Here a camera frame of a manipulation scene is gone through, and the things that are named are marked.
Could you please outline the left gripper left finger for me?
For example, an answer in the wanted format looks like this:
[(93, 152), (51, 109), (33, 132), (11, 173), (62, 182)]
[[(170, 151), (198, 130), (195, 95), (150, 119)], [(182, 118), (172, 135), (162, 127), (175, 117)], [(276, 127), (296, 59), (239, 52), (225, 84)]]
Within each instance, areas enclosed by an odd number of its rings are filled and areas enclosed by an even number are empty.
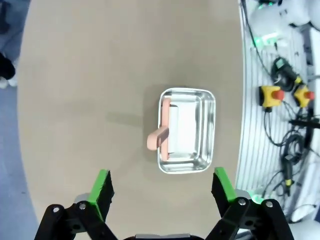
[(106, 224), (107, 214), (114, 196), (109, 170), (99, 171), (86, 200), (64, 208), (49, 205), (40, 221), (36, 240), (73, 240), (79, 233), (87, 233), (92, 240), (116, 240)]

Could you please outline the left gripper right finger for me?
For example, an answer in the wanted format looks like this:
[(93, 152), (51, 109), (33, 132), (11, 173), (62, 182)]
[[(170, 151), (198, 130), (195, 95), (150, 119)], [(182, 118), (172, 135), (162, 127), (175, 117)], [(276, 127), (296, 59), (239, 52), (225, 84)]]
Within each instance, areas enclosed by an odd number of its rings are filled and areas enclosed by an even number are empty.
[(293, 234), (275, 199), (255, 203), (237, 196), (223, 167), (213, 173), (211, 193), (221, 219), (206, 237), (207, 240), (234, 240), (239, 229), (249, 230), (256, 240), (293, 240)]

